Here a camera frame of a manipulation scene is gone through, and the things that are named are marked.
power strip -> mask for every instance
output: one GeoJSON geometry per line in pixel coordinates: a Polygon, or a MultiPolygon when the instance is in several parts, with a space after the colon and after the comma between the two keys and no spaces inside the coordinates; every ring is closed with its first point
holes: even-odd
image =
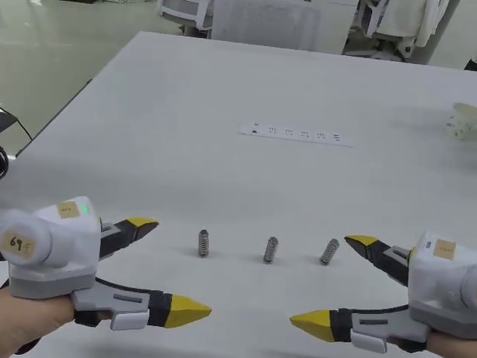
{"type": "Polygon", "coordinates": [[[296,140],[299,142],[318,143],[327,145],[340,145],[352,147],[339,134],[328,134],[321,131],[295,130],[292,128],[281,128],[274,125],[240,125],[239,134],[246,136],[263,136],[265,138],[276,138],[286,140],[296,140]]]}

handwritten number label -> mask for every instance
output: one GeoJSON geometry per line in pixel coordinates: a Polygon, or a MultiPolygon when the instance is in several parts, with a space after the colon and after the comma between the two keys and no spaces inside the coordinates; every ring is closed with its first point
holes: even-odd
{"type": "Polygon", "coordinates": [[[453,260],[455,254],[455,242],[450,242],[442,239],[435,240],[434,256],[441,257],[447,260],[453,260]]]}
{"type": "Polygon", "coordinates": [[[64,201],[57,205],[58,213],[62,219],[77,218],[80,215],[80,210],[74,201],[64,201]]]}
{"type": "Polygon", "coordinates": [[[7,230],[1,238],[0,250],[27,260],[34,252],[35,245],[35,241],[29,237],[7,230]]]}
{"type": "Polygon", "coordinates": [[[23,245],[23,240],[19,239],[16,236],[10,240],[10,246],[13,246],[13,247],[16,246],[18,251],[22,250],[22,245],[23,245]]]}

white table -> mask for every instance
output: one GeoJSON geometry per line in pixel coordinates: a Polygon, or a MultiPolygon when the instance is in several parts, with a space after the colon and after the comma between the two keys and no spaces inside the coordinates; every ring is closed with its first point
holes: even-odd
{"type": "MultiPolygon", "coordinates": [[[[176,330],[70,324],[30,357],[374,357],[314,339],[288,318],[406,303],[406,289],[345,244],[330,267],[318,265],[332,237],[371,234],[410,247],[432,229],[477,248],[477,145],[444,133],[452,104],[475,101],[476,80],[139,34],[12,165],[0,205],[33,210],[88,195],[105,220],[159,219],[101,262],[98,276],[188,295],[212,314],[176,330]],[[339,132],[355,148],[236,133],[253,122],[339,132]],[[205,227],[211,254],[200,259],[205,227]],[[267,266],[260,256],[272,235],[280,245],[267,266]]],[[[408,355],[390,348],[387,357],[408,355]]]]}

metal spring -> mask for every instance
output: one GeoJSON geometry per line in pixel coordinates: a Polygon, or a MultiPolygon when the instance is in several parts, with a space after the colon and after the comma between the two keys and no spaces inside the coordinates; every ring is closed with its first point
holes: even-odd
{"type": "Polygon", "coordinates": [[[335,256],[336,251],[340,247],[340,242],[337,239],[331,239],[328,242],[328,245],[325,248],[325,251],[321,255],[320,261],[323,263],[325,266],[329,265],[329,262],[335,256]]]}
{"type": "Polygon", "coordinates": [[[206,257],[209,255],[209,233],[207,230],[201,230],[199,233],[199,256],[206,257]]]}
{"type": "Polygon", "coordinates": [[[271,263],[274,260],[275,254],[277,253],[277,248],[278,239],[272,236],[270,239],[268,239],[267,248],[265,249],[265,254],[263,255],[263,260],[266,263],[271,263]]]}

tiled floor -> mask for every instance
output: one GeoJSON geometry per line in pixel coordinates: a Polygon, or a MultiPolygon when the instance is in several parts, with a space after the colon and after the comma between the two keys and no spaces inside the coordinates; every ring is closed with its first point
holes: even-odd
{"type": "MultiPolygon", "coordinates": [[[[0,0],[0,107],[38,133],[138,31],[180,34],[155,1],[0,0]]],[[[27,141],[20,127],[0,134],[10,153],[27,141]]]]}

